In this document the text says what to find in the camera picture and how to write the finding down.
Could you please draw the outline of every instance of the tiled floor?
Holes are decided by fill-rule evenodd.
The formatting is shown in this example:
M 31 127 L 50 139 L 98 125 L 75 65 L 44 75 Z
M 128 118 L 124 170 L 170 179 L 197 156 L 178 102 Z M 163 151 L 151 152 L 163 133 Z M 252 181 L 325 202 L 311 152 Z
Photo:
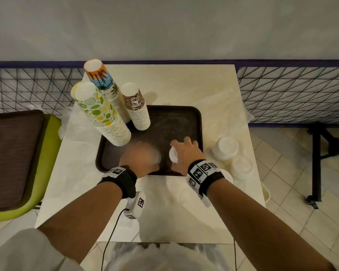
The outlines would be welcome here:
M 330 132 L 339 137 L 339 129 Z M 322 202 L 315 211 L 304 201 L 311 194 L 312 140 L 306 130 L 252 128 L 250 134 L 260 179 L 271 193 L 267 208 L 324 257 L 339 265 L 339 156 L 323 160 Z M 326 141 L 322 141 L 323 153 L 326 148 Z M 33 227 L 36 217 L 32 210 L 15 220 L 1 222 L 0 245 L 19 230 Z M 105 245 L 100 242 L 93 246 L 81 264 L 84 270 L 100 270 Z M 104 265 L 112 247 L 110 244 L 106 250 Z M 229 266 L 235 269 L 234 246 L 222 245 L 221 250 Z M 255 270 L 237 244 L 236 261 L 239 271 Z

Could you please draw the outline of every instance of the table top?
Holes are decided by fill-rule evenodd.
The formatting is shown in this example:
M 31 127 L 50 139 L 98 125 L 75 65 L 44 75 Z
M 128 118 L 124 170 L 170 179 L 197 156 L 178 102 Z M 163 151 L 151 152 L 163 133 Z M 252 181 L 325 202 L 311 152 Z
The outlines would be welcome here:
M 137 83 L 148 105 L 188 105 L 199 109 L 204 153 L 226 170 L 228 163 L 214 160 L 210 148 L 222 136 L 234 137 L 239 143 L 239 154 L 248 157 L 255 168 L 253 178 L 234 178 L 234 184 L 265 206 L 234 65 L 105 66 L 119 86 L 129 81 Z M 35 227 L 100 181 L 102 173 L 95 167 L 100 137 L 75 105 Z M 122 214 L 111 241 L 234 243 L 216 210 L 213 206 L 205 207 L 185 177 L 146 176 L 137 180 L 136 189 L 145 192 L 146 206 L 138 220 Z M 126 203 L 127 200 L 121 200 L 98 241 L 108 241 Z

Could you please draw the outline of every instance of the black wristband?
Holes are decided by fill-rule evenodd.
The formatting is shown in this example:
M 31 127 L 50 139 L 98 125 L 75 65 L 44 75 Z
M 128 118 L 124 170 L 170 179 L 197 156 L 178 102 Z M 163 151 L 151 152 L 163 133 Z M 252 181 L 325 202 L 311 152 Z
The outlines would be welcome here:
M 208 187 L 215 181 L 224 178 L 220 168 L 207 160 L 196 160 L 188 167 L 188 184 L 198 195 L 206 195 Z
M 136 196 L 136 174 L 130 170 L 128 165 L 114 167 L 102 176 L 102 182 L 113 182 L 122 190 L 122 199 L 134 198 Z

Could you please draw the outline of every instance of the human hand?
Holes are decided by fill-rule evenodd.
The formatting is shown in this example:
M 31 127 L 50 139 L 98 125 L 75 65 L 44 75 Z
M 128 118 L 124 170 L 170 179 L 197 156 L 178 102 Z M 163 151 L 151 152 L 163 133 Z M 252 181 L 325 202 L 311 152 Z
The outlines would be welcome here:
M 178 155 L 178 162 L 172 163 L 171 169 L 181 173 L 183 176 L 187 175 L 188 167 L 194 161 L 206 159 L 203 152 L 199 149 L 198 142 L 193 141 L 193 143 L 191 143 L 190 137 L 185 137 L 183 143 L 173 140 L 171 141 L 171 146 L 176 149 Z
M 137 142 L 124 152 L 119 160 L 119 166 L 128 165 L 137 178 L 142 178 L 151 172 L 157 171 L 159 170 L 159 165 L 150 164 L 153 150 L 149 143 Z

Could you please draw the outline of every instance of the human arm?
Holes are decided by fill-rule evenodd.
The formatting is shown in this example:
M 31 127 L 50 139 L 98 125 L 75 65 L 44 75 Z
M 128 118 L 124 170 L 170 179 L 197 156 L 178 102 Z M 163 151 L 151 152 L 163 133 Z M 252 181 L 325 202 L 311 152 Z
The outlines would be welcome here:
M 197 142 L 172 141 L 178 154 L 174 171 L 186 175 L 194 161 L 206 159 Z M 222 178 L 206 194 L 247 258 L 258 270 L 335 270 L 291 228 L 254 199 Z
M 148 162 L 149 154 L 149 144 L 138 142 L 122 155 L 119 165 L 128 165 L 138 178 L 144 177 L 158 170 L 158 165 Z M 102 182 L 65 206 L 38 229 L 55 249 L 81 263 L 121 199 L 122 190 L 118 185 Z

